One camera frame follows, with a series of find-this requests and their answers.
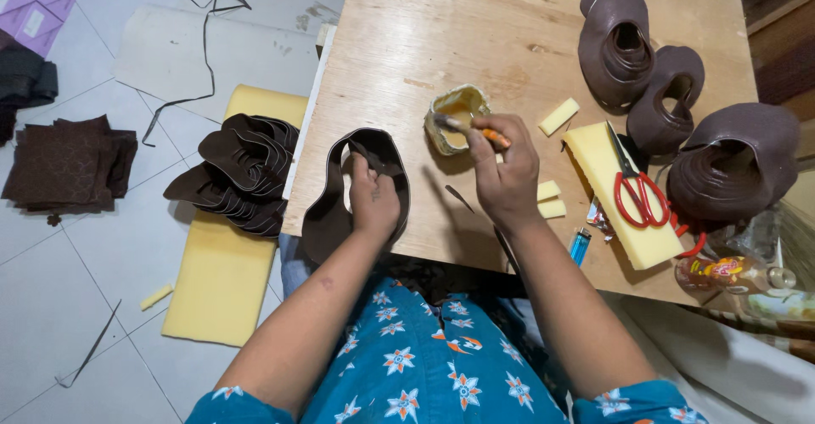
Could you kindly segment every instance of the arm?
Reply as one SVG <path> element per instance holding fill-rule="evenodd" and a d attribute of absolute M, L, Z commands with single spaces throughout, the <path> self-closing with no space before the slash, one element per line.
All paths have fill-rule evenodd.
<path fill-rule="evenodd" d="M 656 379 L 640 347 L 571 260 L 536 207 L 540 159 L 518 116 L 476 117 L 512 141 L 504 163 L 477 131 L 467 136 L 478 200 L 506 235 L 521 266 L 540 332 L 563 363 L 578 396 Z"/>
<path fill-rule="evenodd" d="M 263 321 L 215 387 L 240 386 L 295 420 L 399 217 L 393 179 L 377 177 L 359 153 L 352 156 L 354 231 Z"/>

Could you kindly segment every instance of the red scissors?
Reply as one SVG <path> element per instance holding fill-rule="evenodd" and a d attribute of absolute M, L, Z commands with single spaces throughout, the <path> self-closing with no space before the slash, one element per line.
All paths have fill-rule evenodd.
<path fill-rule="evenodd" d="M 631 162 L 628 161 L 628 158 L 625 156 L 625 152 L 623 152 L 623 145 L 619 142 L 617 134 L 614 132 L 614 129 L 611 128 L 611 124 L 608 121 L 606 121 L 606 126 L 609 129 L 609 135 L 611 135 L 611 142 L 614 143 L 614 148 L 617 152 L 617 160 L 619 161 L 619 167 L 621 169 L 621 171 L 617 173 L 617 177 L 614 181 L 614 198 L 615 203 L 617 204 L 617 210 L 619 211 L 620 215 L 622 215 L 623 218 L 634 227 L 644 228 L 648 225 L 661 227 L 662 225 L 665 225 L 668 218 L 671 216 L 671 211 L 667 209 L 667 200 L 665 199 L 665 195 L 661 190 L 659 190 L 657 184 L 655 184 L 646 173 L 642 171 L 637 173 L 637 171 L 631 167 Z M 631 183 L 628 182 L 629 178 L 637 179 L 637 186 L 640 191 L 639 196 L 637 196 L 637 192 L 635 192 L 631 187 Z M 651 212 L 651 206 L 648 202 L 648 194 L 646 193 L 646 185 L 651 188 L 651 190 L 657 196 L 657 200 L 659 200 L 659 206 L 663 210 L 663 217 L 661 220 L 657 220 L 654 217 L 654 213 Z M 620 197 L 620 186 L 625 186 L 626 191 L 628 191 L 628 195 L 631 195 L 631 199 L 634 201 L 634 205 L 637 206 L 637 211 L 640 213 L 640 218 L 642 219 L 641 222 L 635 220 L 625 210 L 623 199 Z"/>

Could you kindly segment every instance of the orange brush handle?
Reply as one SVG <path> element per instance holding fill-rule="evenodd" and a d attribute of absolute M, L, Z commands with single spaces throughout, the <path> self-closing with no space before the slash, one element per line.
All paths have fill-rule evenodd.
<path fill-rule="evenodd" d="M 484 128 L 481 130 L 481 134 L 484 135 L 485 138 L 490 139 L 494 143 L 498 143 L 503 148 L 509 148 L 512 145 L 512 141 L 507 139 L 506 136 L 502 135 L 498 131 L 494 129 Z"/>

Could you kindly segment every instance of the hand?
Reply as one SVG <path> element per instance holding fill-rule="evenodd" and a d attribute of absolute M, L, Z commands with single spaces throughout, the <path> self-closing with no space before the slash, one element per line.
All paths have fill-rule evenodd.
<path fill-rule="evenodd" d="M 517 115 L 474 117 L 467 134 L 469 154 L 475 163 L 478 201 L 501 231 L 514 235 L 530 225 L 545 223 L 537 207 L 540 158 L 529 131 Z M 492 144 L 477 130 L 492 128 L 512 141 L 504 163 L 495 161 Z"/>
<path fill-rule="evenodd" d="M 354 233 L 368 236 L 382 247 L 396 228 L 401 210 L 393 179 L 384 174 L 377 176 L 358 152 L 352 152 L 351 156 L 354 159 L 350 192 Z"/>

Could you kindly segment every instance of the blue lighter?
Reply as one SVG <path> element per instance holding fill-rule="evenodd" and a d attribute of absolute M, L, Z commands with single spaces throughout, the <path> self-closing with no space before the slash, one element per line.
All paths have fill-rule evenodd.
<path fill-rule="evenodd" d="M 571 259 L 577 263 L 578 267 L 583 263 L 583 257 L 586 256 L 586 249 L 588 249 L 588 241 L 591 239 L 592 236 L 588 233 L 588 230 L 581 228 L 575 235 L 575 239 L 571 242 L 569 255 Z"/>

